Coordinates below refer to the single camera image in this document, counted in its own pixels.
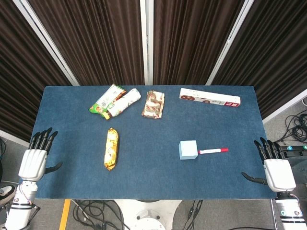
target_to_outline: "light blue block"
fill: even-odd
[[[195,140],[183,140],[179,143],[179,156],[181,160],[195,159],[198,156]]]

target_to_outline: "blue tablecloth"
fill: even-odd
[[[180,88],[241,97],[238,108],[179,99]],[[53,127],[47,166],[62,167],[37,184],[37,198],[73,199],[246,199],[273,198],[241,172],[265,177],[253,141],[265,137],[251,86],[123,86],[137,88],[141,99],[117,117],[105,120],[89,112],[109,86],[46,87],[33,134]],[[162,119],[141,116],[146,93],[165,93]],[[120,136],[117,166],[104,167],[106,135]],[[198,149],[228,147],[227,153],[180,160],[181,140]]]

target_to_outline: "yellow strip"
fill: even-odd
[[[59,225],[59,230],[65,230],[66,229],[66,223],[67,223],[67,217],[68,217],[70,205],[71,205],[71,200],[65,200],[63,212],[62,212],[62,219],[61,219],[61,223]]]

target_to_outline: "white robotic hand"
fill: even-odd
[[[263,146],[256,140],[254,143],[263,163],[266,180],[250,177],[244,172],[242,175],[249,181],[267,184],[272,191],[277,192],[275,200],[285,230],[307,230],[299,200],[290,193],[296,184],[289,161],[276,142],[272,143],[264,138],[260,140]]]
[[[61,167],[58,163],[54,167],[46,168],[46,159],[49,154],[52,141],[58,132],[50,134],[52,128],[41,133],[36,133],[31,141],[29,149],[24,152],[23,160],[18,175],[23,182],[18,185],[13,203],[7,217],[5,227],[7,230],[25,230],[29,228],[30,221],[40,210],[33,204],[37,192],[36,182],[44,174],[51,173]]]

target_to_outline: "curtain fold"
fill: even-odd
[[[256,0],[213,84],[253,85],[262,118],[307,89],[307,1]]]
[[[153,83],[205,84],[243,0],[155,0]]]
[[[140,0],[29,0],[81,85],[142,85]]]
[[[13,1],[0,1],[0,129],[29,141],[45,86],[70,85]]]

